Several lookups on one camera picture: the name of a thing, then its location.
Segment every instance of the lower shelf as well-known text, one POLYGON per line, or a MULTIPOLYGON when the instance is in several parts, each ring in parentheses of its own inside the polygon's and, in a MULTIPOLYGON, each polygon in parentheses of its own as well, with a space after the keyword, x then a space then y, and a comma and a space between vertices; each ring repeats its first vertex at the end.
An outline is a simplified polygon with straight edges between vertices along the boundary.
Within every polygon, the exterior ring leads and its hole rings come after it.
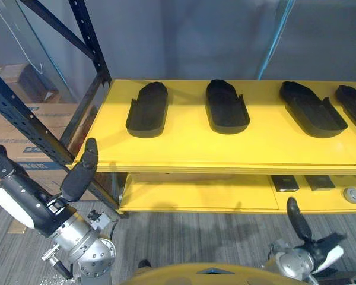
POLYGON ((294 197, 304 213, 356 213, 342 193, 356 187, 356 176, 331 176, 336 188, 328 191, 312 191, 303 176, 295 178, 297 192, 276 192, 267 175, 190 182, 135 182, 128 176, 120 210, 286 213, 287 199, 294 197))

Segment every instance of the yellow shelf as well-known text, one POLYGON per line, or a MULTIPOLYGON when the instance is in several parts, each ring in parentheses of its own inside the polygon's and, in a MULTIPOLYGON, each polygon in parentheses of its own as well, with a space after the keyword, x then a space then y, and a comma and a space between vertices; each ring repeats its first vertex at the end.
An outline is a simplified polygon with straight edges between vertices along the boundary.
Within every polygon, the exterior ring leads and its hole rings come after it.
POLYGON ((135 182, 128 176, 120 210, 194 211, 216 213, 286 213, 288 197, 295 197, 304 213, 356 213, 345 200, 345 186, 356 186, 353 176, 332 178, 336 188, 313 192, 303 176, 297 192, 276 192, 267 175, 235 175, 229 180, 198 182, 135 182))
POLYGON ((125 122, 131 98, 152 81, 113 81, 87 136, 97 140, 99 172, 356 174, 356 126, 334 96, 340 84, 356 88, 356 83, 298 81, 320 98, 331 97, 348 124, 335 137, 313 138, 279 98, 282 81, 229 81, 244 94, 251 120, 234 135, 209 126, 204 105, 209 80, 161 81, 169 92, 165 128, 159 137, 147 139, 131 136, 125 122))

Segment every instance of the blue cable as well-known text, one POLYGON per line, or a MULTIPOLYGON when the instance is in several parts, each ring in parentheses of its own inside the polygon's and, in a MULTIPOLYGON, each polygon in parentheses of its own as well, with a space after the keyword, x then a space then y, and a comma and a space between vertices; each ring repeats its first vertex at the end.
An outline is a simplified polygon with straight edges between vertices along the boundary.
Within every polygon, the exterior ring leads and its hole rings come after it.
POLYGON ((281 34, 283 32, 283 28, 286 25, 286 21, 290 15, 290 12, 291 12, 291 9, 293 8, 294 3, 295 3, 295 0, 288 0, 288 2, 286 4, 285 11, 282 15, 281 22, 279 22, 278 28, 275 32, 269 52, 266 54, 265 60, 264 60, 263 64, 261 65, 260 70, 258 72, 258 76, 257 76, 258 80, 261 80, 262 74, 265 71, 266 67, 268 66, 269 61, 271 60, 271 58, 273 56, 273 53, 275 52, 275 49, 277 47, 277 44, 278 44, 281 34))

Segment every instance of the gray wall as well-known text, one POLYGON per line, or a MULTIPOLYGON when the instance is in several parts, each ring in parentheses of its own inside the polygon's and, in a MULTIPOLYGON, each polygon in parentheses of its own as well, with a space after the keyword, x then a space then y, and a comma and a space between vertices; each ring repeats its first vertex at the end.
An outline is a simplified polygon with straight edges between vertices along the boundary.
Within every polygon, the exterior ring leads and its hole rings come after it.
MULTIPOLYGON (((42 2, 79 34, 67 1, 42 2)), ((86 0, 113 78, 256 78, 283 4, 86 0)), ((82 96, 95 73, 90 60, 23 11, 72 92, 82 96)), ((0 41, 11 41, 2 23, 0 41)), ((0 63, 24 60, 15 45, 0 47, 0 63)), ((297 0, 263 79, 356 81, 356 0, 297 0)))

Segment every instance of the black metal upright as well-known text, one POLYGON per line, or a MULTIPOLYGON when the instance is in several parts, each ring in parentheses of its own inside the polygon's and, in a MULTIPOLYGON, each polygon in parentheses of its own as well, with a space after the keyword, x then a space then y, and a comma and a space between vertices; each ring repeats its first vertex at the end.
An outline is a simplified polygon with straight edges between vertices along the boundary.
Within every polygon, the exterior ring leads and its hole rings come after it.
POLYGON ((99 42, 96 38, 93 24, 88 15, 87 8, 83 0, 69 0, 72 12, 74 13, 75 20, 78 23, 78 27, 81 30, 83 40, 85 44, 96 55, 93 59, 95 69, 98 73, 101 73, 103 80, 111 85, 111 75, 109 74, 106 61, 101 52, 99 42))
MULTIPOLYGON (((73 155, 67 150, 69 144, 83 114, 90 105, 99 85, 104 82, 111 82, 106 62, 100 49, 99 42, 93 25, 88 15, 84 0, 70 1, 70 6, 78 22, 85 43, 83 43, 72 31, 70 31, 61 21, 59 21, 49 10, 38 0, 21 0, 26 6, 45 20, 64 38, 69 40, 79 50, 86 54, 98 72, 93 82, 88 88, 84 98, 75 111, 68 127, 62 135, 63 141, 59 141, 29 110, 20 98, 6 85, 0 78, 0 114, 2 114, 11 124, 13 124, 23 135, 38 146, 53 161, 59 163, 63 169, 68 171, 66 164, 73 162, 73 155)), ((88 190, 98 199, 102 200, 112 209, 118 209, 117 202, 103 189, 95 180, 90 184, 88 190)))
POLYGON ((20 98, 0 77, 0 114, 38 146, 52 160, 61 165, 72 163, 74 157, 37 119, 20 98))

